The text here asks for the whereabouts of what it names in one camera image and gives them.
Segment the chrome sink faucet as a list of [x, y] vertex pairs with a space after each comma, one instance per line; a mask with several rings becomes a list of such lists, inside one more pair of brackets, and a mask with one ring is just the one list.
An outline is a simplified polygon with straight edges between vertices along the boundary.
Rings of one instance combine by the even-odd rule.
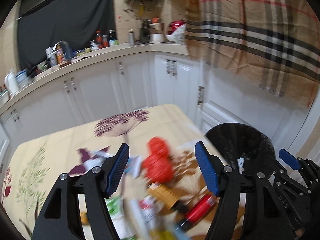
[[69, 44], [66, 41], [59, 41], [53, 46], [52, 53], [55, 54], [57, 62], [71, 61], [72, 51]]

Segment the dark lidded jar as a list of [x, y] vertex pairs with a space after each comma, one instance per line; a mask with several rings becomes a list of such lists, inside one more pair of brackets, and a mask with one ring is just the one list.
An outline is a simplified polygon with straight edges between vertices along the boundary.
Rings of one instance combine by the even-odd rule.
[[117, 39], [117, 35], [116, 35], [116, 31], [114, 29], [109, 30], [108, 33], [108, 45], [111, 46], [116, 46], [119, 44], [118, 39]]

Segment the yellow black bottle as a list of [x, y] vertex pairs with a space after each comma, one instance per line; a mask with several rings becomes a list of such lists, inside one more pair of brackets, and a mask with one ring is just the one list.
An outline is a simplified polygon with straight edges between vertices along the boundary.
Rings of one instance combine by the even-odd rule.
[[147, 193], [162, 202], [168, 210], [176, 210], [182, 214], [188, 212], [188, 207], [180, 200], [179, 196], [163, 184], [149, 184]]

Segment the white electric kettle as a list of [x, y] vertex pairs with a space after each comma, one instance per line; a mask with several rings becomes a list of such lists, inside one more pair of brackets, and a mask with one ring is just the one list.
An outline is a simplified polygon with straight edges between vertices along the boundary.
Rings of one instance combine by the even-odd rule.
[[15, 96], [20, 91], [15, 73], [13, 71], [8, 72], [8, 74], [5, 76], [4, 83], [11, 96]]

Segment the orange soap bottle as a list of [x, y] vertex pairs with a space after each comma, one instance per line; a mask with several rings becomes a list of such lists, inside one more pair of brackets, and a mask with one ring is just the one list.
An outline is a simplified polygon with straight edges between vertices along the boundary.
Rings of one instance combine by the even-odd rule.
[[63, 62], [63, 49], [59, 44], [56, 47], [56, 58], [57, 58], [58, 64]]

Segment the floral beige tablecloth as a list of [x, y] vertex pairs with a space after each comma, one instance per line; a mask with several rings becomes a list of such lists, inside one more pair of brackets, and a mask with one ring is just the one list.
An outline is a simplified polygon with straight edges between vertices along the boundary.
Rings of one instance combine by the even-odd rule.
[[175, 105], [161, 105], [137, 114], [109, 118], [97, 135], [97, 121], [72, 127], [20, 144], [13, 153], [4, 176], [1, 201], [12, 223], [25, 239], [30, 239], [36, 216], [62, 173], [79, 175], [127, 143], [132, 157], [149, 155], [148, 143], [163, 139], [175, 177], [169, 184], [185, 204], [192, 206], [208, 193], [194, 156], [202, 141], [210, 154], [218, 155], [194, 123]]

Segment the red plastic bag bundle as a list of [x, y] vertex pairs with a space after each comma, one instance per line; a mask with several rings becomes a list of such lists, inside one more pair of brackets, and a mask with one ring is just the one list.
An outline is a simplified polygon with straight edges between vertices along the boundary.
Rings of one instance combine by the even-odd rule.
[[147, 143], [149, 155], [142, 162], [142, 169], [146, 170], [146, 178], [153, 183], [165, 184], [174, 177], [170, 162], [170, 148], [161, 137], [153, 137]]

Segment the plaid beige scarf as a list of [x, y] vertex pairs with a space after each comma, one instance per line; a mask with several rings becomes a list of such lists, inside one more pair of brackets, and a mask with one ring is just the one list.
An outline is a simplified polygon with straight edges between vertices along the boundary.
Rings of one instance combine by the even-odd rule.
[[319, 90], [319, 18], [306, 0], [187, 0], [192, 59], [310, 107]]

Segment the red spray can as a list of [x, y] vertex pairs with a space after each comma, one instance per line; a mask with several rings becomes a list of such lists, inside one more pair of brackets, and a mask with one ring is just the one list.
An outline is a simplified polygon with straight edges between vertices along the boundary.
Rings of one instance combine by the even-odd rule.
[[192, 208], [191, 210], [176, 223], [177, 228], [184, 232], [190, 230], [201, 219], [206, 217], [216, 204], [216, 197], [213, 195], [205, 194]]

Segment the red rice cooker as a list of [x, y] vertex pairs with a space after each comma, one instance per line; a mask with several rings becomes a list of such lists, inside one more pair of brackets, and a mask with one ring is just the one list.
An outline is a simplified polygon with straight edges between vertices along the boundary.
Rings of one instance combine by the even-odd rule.
[[174, 43], [185, 43], [185, 30], [184, 20], [172, 21], [167, 28], [167, 40]]

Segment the triangular blue white wrapper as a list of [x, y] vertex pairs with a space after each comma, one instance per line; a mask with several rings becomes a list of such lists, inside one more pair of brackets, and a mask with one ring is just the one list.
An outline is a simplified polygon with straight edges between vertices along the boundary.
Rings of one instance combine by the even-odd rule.
[[96, 166], [101, 166], [107, 158], [113, 157], [114, 154], [104, 151], [93, 151], [93, 156], [83, 163], [85, 171], [89, 171]]

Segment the red sauce bottle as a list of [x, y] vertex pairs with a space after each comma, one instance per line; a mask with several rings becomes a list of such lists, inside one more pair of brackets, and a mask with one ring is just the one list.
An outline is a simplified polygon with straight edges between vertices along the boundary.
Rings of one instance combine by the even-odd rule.
[[101, 36], [101, 32], [98, 30], [96, 31], [96, 43], [99, 47], [99, 49], [103, 48], [104, 45], [103, 45], [103, 38]]

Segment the white blender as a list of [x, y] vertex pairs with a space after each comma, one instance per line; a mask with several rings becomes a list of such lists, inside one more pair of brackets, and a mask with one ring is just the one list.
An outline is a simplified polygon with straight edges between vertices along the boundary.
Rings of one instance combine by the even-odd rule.
[[164, 42], [164, 24], [161, 18], [152, 18], [150, 24], [150, 42]]

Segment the black trash bin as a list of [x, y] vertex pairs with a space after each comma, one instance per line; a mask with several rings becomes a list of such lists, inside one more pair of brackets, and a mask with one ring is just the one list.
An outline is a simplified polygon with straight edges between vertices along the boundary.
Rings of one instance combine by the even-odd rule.
[[242, 174], [255, 176], [272, 173], [270, 160], [276, 158], [270, 139], [254, 127], [238, 124], [220, 124], [206, 133], [207, 139], [232, 168]]

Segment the green white wrapper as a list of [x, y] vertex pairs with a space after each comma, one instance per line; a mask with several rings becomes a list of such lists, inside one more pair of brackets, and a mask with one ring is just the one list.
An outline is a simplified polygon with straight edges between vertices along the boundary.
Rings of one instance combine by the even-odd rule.
[[119, 238], [136, 239], [136, 235], [125, 217], [122, 196], [105, 199], [105, 203]]

